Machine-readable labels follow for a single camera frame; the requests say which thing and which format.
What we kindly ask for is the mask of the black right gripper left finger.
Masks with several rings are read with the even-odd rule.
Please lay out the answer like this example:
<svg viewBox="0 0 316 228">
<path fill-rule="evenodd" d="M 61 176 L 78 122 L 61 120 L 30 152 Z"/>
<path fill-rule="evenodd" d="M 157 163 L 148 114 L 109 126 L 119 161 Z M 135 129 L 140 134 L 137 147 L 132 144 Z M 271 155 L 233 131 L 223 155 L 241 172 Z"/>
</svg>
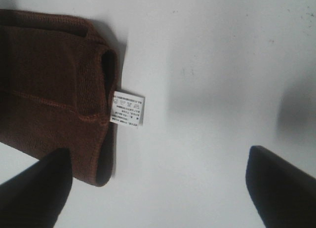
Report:
<svg viewBox="0 0 316 228">
<path fill-rule="evenodd" d="M 73 182 L 69 149 L 56 149 L 0 186 L 2 228 L 52 228 Z"/>
</svg>

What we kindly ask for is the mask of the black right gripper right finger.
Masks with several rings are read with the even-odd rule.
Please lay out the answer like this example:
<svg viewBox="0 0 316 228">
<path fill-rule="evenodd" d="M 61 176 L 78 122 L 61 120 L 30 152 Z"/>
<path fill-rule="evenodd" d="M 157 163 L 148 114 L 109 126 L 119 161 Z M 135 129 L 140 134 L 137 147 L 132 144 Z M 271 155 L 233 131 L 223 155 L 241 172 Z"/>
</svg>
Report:
<svg viewBox="0 0 316 228">
<path fill-rule="evenodd" d="M 245 173 L 252 202 L 267 228 L 314 228 L 316 180 L 262 146 L 252 146 Z"/>
</svg>

